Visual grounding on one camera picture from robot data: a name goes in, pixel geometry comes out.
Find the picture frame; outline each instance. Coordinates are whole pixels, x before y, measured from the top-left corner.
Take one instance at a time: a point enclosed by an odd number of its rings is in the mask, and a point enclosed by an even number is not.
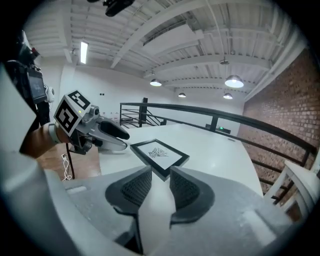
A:
[[[164,182],[170,177],[171,166],[180,167],[190,157],[158,139],[132,144],[130,148]]]

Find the brick wall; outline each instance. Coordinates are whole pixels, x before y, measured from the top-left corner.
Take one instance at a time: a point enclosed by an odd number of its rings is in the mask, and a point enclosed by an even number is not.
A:
[[[316,146],[320,145],[320,74],[308,49],[283,71],[265,89],[248,100],[243,115],[286,130]],[[267,132],[241,125],[238,136],[291,157],[302,160],[305,153],[300,147]],[[284,168],[284,158],[244,143],[250,157],[279,169]],[[312,166],[310,156],[306,167]],[[260,178],[275,181],[279,173],[255,165]],[[263,192],[269,185],[261,183]]]

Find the ceiling light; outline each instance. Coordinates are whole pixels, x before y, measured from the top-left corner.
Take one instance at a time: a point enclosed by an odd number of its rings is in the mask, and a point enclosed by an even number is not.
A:
[[[160,83],[157,79],[152,79],[150,82],[150,85],[152,86],[161,86],[162,83]]]
[[[233,97],[232,97],[232,95],[230,93],[226,93],[225,95],[223,95],[223,97],[225,99],[227,99],[227,100],[232,100],[233,99]]]
[[[86,64],[87,50],[88,50],[88,44],[86,42],[81,42],[81,45],[80,45],[80,62],[83,63],[83,64]]]
[[[233,88],[240,88],[244,86],[244,82],[238,75],[230,75],[226,81],[224,82],[226,86],[233,87]]]

